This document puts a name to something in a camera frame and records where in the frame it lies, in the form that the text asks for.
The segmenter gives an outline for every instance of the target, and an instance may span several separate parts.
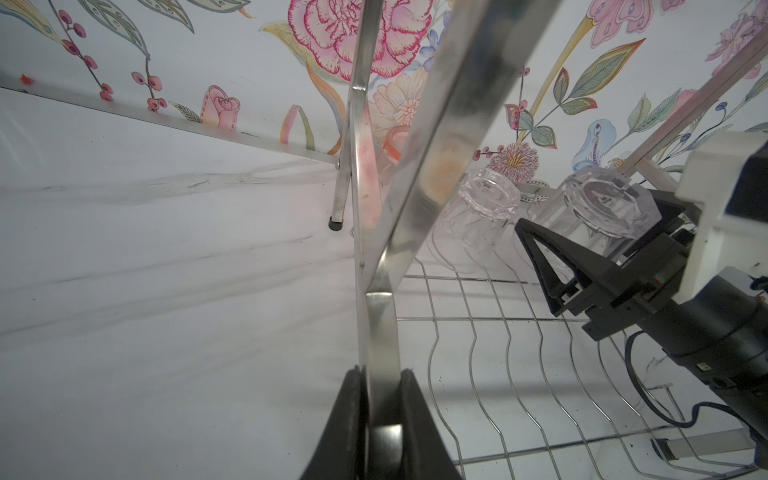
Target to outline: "black cable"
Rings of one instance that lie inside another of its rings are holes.
[[[690,421],[689,422],[678,422],[675,419],[670,419],[665,414],[663,414],[648,398],[647,393],[643,389],[643,387],[640,385],[640,380],[637,379],[637,374],[634,372],[634,367],[632,366],[632,345],[634,344],[634,340],[637,338],[638,335],[645,333],[643,330],[639,332],[635,332],[632,335],[629,336],[627,339],[627,344],[624,346],[624,364],[627,366],[627,374],[629,375],[629,380],[632,382],[632,386],[634,386],[634,389],[637,390],[637,394],[640,396],[640,398],[643,399],[645,404],[648,406],[648,408],[658,415],[658,417],[662,420],[664,420],[666,423],[669,423],[670,425],[674,425],[676,427],[680,427],[682,429],[688,429],[696,424],[696,421],[699,419],[699,409],[701,407],[710,407],[711,409],[720,410],[721,412],[725,412],[728,415],[733,415],[737,419],[739,419],[741,422],[744,422],[744,419],[742,419],[738,413],[736,413],[736,410],[730,408],[728,405],[723,405],[721,403],[715,403],[715,402],[699,402],[691,409],[690,412]]]

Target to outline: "white marble countertop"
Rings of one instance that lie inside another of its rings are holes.
[[[0,89],[0,104],[0,476],[298,478],[357,363],[351,221],[327,227],[333,166],[14,91]],[[420,257],[428,274],[450,275]],[[467,316],[457,282],[430,286],[437,316]],[[563,477],[597,478],[553,393],[588,439],[643,426],[607,383],[594,342],[580,323],[542,321],[540,343],[523,290],[500,283],[505,316],[519,317],[508,333],[479,319],[501,315],[489,285],[464,288],[474,326],[432,322],[424,279],[404,279],[396,295],[398,315],[419,318],[399,322],[401,364],[414,369],[448,451],[458,458],[426,379],[436,324],[435,399],[464,459],[502,451],[478,397],[510,452],[543,445],[508,381],[509,339],[510,377],[549,442],[577,443],[555,453]],[[525,292],[551,319],[540,290]],[[611,348],[602,344],[607,372],[637,403]],[[647,382],[673,381],[684,410],[713,399],[650,341],[634,360]],[[707,413],[691,434],[736,427]],[[649,438],[627,438],[641,470],[702,478],[655,458]],[[592,453],[605,478],[642,478],[618,441]],[[511,465],[517,478],[555,478],[546,453]],[[503,460],[466,474],[510,478]]]
[[[0,476],[297,478],[357,361],[333,167],[0,95]]]

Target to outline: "upside-down glass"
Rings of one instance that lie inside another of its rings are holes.
[[[488,168],[470,172],[427,236],[430,253],[457,273],[487,267],[519,204],[519,190],[504,175]]]
[[[599,167],[582,168],[568,176],[531,216],[531,221],[614,261],[659,220],[661,214],[648,190],[616,170]],[[513,244],[530,264],[516,236]],[[542,250],[563,274],[562,280],[573,277],[571,269],[549,250]]]

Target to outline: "wire rack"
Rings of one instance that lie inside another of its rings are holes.
[[[422,249],[396,292],[401,364],[425,388],[463,478],[735,478],[755,469],[750,452],[657,455],[658,439],[688,440],[641,408],[624,367],[627,334],[596,343],[581,330],[586,317],[554,318],[532,272],[521,279],[509,257],[495,252],[498,268],[459,276]],[[673,379],[647,389],[668,415],[682,419],[688,403],[675,390],[712,396],[664,365],[652,341],[644,346],[636,363],[649,356],[666,370],[657,378]],[[741,427],[718,414],[707,421],[697,432]]]
[[[384,4],[362,3],[329,219],[332,230],[342,228],[351,186],[359,361],[366,376],[364,476],[394,475],[402,460],[402,425],[392,400],[401,366],[413,368],[428,386],[425,396],[465,478],[699,479],[748,472],[751,458],[739,454],[660,460],[649,440],[683,433],[643,414],[619,348],[626,336],[595,344],[579,328],[585,318],[552,318],[535,276],[518,276],[520,257],[500,252],[493,268],[462,277],[419,252],[559,0],[456,2],[382,204],[368,87]],[[768,29],[620,171],[637,171],[655,187],[675,190],[677,182],[648,158],[767,51]],[[535,199],[540,192],[534,185],[525,193]],[[665,362],[648,340],[636,351],[636,364],[647,366],[641,380],[678,417],[689,400],[713,395]],[[734,422],[708,416],[692,430],[741,428]]]

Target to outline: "wire grid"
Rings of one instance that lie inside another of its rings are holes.
[[[483,269],[460,276],[447,269],[427,274],[425,263],[441,267],[424,253],[396,294],[401,361],[426,385],[463,478],[664,480],[734,478],[754,470],[749,452],[674,463],[656,455],[657,439],[687,437],[643,413],[639,397],[629,395],[626,333],[595,343],[581,330],[586,316],[553,318],[538,283],[530,274],[532,281],[521,280],[498,254],[493,275]],[[468,357],[459,352],[467,343]],[[649,365],[654,360],[662,363]],[[661,408],[682,419],[672,386],[649,393],[656,400],[662,392],[675,414],[657,400]],[[739,427],[726,418],[708,432]]]

